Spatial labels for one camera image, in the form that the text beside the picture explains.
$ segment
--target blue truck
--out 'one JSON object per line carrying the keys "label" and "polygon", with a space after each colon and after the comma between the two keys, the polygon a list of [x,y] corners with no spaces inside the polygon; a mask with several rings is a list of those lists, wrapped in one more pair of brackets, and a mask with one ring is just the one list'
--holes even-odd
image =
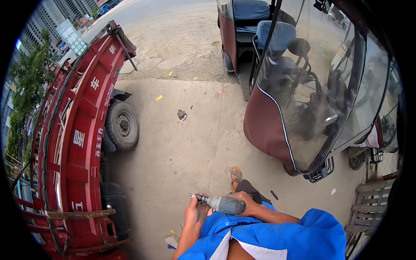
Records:
{"label": "blue truck", "polygon": [[103,14],[105,14],[106,12],[108,12],[108,10],[110,10],[111,8],[116,6],[119,2],[120,2],[120,0],[114,0],[114,1],[108,0],[105,4],[103,4],[100,7],[100,9],[98,9],[98,17],[100,17]]}

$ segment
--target concrete ground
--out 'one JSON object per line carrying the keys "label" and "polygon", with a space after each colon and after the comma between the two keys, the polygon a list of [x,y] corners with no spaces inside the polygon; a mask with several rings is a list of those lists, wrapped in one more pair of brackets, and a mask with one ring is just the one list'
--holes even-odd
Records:
{"label": "concrete ground", "polygon": [[[164,238],[170,230],[181,233],[186,193],[227,194],[233,166],[277,210],[301,218],[319,208],[345,226],[364,168],[351,170],[343,152],[334,158],[334,173],[312,184],[302,176],[289,176],[280,161],[253,147],[243,133],[247,103],[241,87],[223,69],[215,2],[180,6],[189,2],[180,0],[179,7],[169,9],[170,1],[131,1],[106,17],[115,19],[137,46],[134,62],[139,70],[125,63],[116,88],[132,93],[126,102],[139,119],[139,143],[127,153],[108,155],[111,181],[121,184],[126,194],[131,258],[170,259],[174,250]],[[163,5],[163,13],[149,15]],[[135,22],[126,20],[147,10],[146,19],[137,15]],[[314,18],[316,24],[332,26],[319,18]],[[156,101],[159,95],[163,98]],[[188,114],[185,121],[179,121],[178,109]]]}

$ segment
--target trash on ground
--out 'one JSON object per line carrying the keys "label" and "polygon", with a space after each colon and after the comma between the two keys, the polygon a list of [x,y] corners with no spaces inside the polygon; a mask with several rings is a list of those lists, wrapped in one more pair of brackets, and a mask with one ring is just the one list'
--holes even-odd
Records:
{"label": "trash on ground", "polygon": [[279,198],[276,196],[276,194],[275,194],[275,192],[274,191],[270,191],[270,193],[273,195],[273,197],[278,201],[279,200]]}
{"label": "trash on ground", "polygon": [[188,117],[188,115],[185,113],[185,111],[182,111],[182,110],[178,110],[178,117],[179,117],[179,120],[186,120],[186,118]]}
{"label": "trash on ground", "polygon": [[170,235],[167,238],[165,238],[165,242],[168,244],[168,248],[169,245],[172,246],[174,249],[178,248],[178,242],[179,242],[179,238],[177,235]]}

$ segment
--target foot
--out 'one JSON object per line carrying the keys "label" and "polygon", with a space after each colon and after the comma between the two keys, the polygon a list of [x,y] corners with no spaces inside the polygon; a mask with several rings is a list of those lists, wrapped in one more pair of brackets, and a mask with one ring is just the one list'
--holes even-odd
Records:
{"label": "foot", "polygon": [[231,169],[231,190],[235,191],[238,184],[241,182],[241,170],[238,167],[233,167]]}

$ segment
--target blue shirt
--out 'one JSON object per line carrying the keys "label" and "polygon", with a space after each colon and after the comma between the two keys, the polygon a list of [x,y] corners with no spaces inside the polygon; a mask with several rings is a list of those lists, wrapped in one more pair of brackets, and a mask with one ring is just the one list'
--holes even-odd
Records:
{"label": "blue shirt", "polygon": [[[263,205],[275,208],[263,202]],[[180,260],[225,260],[229,240],[236,239],[256,260],[344,259],[346,236],[328,212],[311,209],[298,224],[263,223],[254,217],[215,212],[207,217],[201,237]]]}

